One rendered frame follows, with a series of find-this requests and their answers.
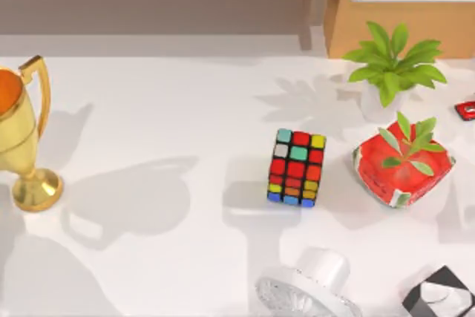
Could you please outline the multicoloured puzzle cube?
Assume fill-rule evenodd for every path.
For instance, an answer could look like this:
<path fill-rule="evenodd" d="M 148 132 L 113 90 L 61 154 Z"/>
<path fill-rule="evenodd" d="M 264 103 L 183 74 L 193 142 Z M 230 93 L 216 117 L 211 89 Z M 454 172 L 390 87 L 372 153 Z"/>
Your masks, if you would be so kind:
<path fill-rule="evenodd" d="M 326 143 L 321 134 L 278 129 L 269 165 L 267 200 L 312 208 L 321 184 Z"/>

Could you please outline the green plant in red pot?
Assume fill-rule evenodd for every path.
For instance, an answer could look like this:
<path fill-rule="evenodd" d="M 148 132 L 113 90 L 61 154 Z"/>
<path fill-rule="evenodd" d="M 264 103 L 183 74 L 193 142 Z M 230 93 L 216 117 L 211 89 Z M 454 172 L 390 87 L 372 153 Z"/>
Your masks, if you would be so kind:
<path fill-rule="evenodd" d="M 362 186 L 386 206 L 406 208 L 433 189 L 453 168 L 455 158 L 434 140 L 437 119 L 396 121 L 365 140 L 352 153 Z"/>

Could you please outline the green plant in white pot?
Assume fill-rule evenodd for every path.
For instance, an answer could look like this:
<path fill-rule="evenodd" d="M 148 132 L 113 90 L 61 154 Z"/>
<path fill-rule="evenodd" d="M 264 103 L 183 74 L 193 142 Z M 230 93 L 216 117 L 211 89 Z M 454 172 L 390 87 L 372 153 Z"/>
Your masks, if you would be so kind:
<path fill-rule="evenodd" d="M 409 39 L 406 24 L 398 24 L 389 34 L 380 24 L 368 21 L 371 40 L 359 42 L 359 48 L 347 52 L 343 59 L 360 63 L 348 81 L 365 82 L 361 95 L 361 111 L 371 122 L 391 121 L 408 94 L 417 86 L 434 89 L 447 82 L 435 66 L 442 52 L 441 42 L 424 39 L 405 50 Z"/>

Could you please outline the pale wooden cupboard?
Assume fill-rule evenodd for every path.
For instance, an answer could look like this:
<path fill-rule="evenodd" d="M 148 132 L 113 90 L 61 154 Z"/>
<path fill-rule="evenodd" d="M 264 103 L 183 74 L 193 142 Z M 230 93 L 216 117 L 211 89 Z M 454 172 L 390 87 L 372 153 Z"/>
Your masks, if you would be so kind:
<path fill-rule="evenodd" d="M 387 32 L 400 23 L 409 30 L 409 46 L 424 39 L 441 42 L 442 57 L 467 59 L 475 56 L 475 4 L 362 4 L 351 0 L 327 0 L 324 36 L 327 55 L 340 58 L 369 39 L 367 22 Z"/>

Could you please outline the gold trophy cup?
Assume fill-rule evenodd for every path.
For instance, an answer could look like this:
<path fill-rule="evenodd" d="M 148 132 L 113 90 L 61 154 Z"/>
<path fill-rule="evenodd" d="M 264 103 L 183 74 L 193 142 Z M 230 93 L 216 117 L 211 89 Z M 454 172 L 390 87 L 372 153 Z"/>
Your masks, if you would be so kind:
<path fill-rule="evenodd" d="M 41 110 L 36 116 L 26 85 L 39 75 Z M 41 56 L 34 56 L 16 73 L 0 67 L 0 171 L 18 175 L 13 184 L 14 203 L 23 211 L 49 209 L 61 197 L 63 182 L 50 169 L 36 166 L 39 140 L 51 105 L 48 69 Z"/>

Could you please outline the small red and black object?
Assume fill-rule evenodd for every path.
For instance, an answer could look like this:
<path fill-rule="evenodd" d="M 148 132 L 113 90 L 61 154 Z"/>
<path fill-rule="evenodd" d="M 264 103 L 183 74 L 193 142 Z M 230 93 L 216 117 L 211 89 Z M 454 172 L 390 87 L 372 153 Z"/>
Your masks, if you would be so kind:
<path fill-rule="evenodd" d="M 455 104 L 454 109 L 462 120 L 475 120 L 475 100 Z"/>

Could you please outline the black and white box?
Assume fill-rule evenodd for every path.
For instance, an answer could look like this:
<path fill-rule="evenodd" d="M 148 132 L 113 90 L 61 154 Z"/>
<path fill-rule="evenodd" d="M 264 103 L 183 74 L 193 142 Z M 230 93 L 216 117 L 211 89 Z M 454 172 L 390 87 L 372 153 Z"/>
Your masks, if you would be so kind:
<path fill-rule="evenodd" d="M 475 294 L 444 265 L 411 287 L 402 306 L 410 317 L 475 317 Z"/>

